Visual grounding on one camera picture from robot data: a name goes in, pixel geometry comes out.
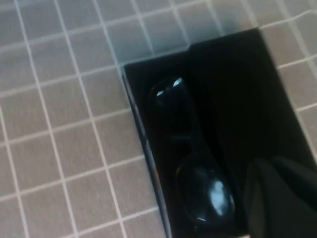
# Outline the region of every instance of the tile floor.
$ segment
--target tile floor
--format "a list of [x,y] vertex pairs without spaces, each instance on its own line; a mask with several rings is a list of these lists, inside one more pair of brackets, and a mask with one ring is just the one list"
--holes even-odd
[[316,0],[0,0],[1,237],[165,237],[119,71],[257,26],[316,154]]

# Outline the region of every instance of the black box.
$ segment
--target black box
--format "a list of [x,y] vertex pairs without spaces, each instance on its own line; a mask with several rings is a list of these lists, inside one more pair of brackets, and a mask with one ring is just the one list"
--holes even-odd
[[[317,171],[314,158],[257,29],[191,46],[187,51],[124,67],[124,83],[168,238],[238,237],[248,233],[243,191],[248,164],[283,156]],[[221,227],[191,223],[175,194],[179,148],[164,142],[148,121],[146,103],[167,76],[188,83],[203,136],[224,170],[238,204]]]

